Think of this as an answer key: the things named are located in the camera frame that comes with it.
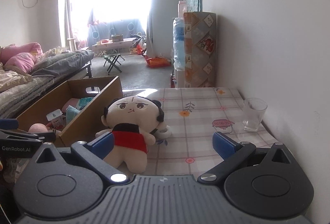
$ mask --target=pink ball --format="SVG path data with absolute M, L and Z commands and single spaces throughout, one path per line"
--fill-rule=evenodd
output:
M 35 123 L 29 129 L 29 133 L 46 133 L 46 132 L 48 132 L 48 129 L 46 125 L 42 123 Z

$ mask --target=patterned cabinet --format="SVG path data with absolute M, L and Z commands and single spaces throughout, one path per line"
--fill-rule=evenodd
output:
M 217 17 L 211 12 L 184 13 L 186 88 L 214 87 L 216 81 Z

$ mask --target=doll eye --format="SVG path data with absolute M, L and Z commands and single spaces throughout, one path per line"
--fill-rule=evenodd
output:
M 146 104 L 144 103 L 136 103 L 136 107 L 139 108 L 139 109 L 145 109 L 146 108 Z
M 119 109 L 124 109 L 126 107 L 126 104 L 125 103 L 120 103 L 120 104 L 117 105 L 117 107 Z

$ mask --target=clear glass cup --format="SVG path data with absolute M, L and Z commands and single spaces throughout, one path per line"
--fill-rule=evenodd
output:
M 244 130 L 256 132 L 265 115 L 267 103 L 259 98 L 248 98 L 244 100 L 243 126 Z

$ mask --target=plaid tablecloth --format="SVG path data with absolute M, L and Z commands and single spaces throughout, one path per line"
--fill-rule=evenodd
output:
M 260 125 L 257 132 L 244 131 L 243 99 L 232 88 L 166 88 L 124 90 L 124 96 L 139 95 L 162 103 L 172 137 L 148 147 L 147 175 L 193 174 L 195 178 L 223 159 L 212 147 L 216 131 L 237 142 L 249 141 L 269 148 L 277 140 Z M 222 128 L 216 127 L 222 122 Z M 119 169 L 126 173 L 125 164 Z

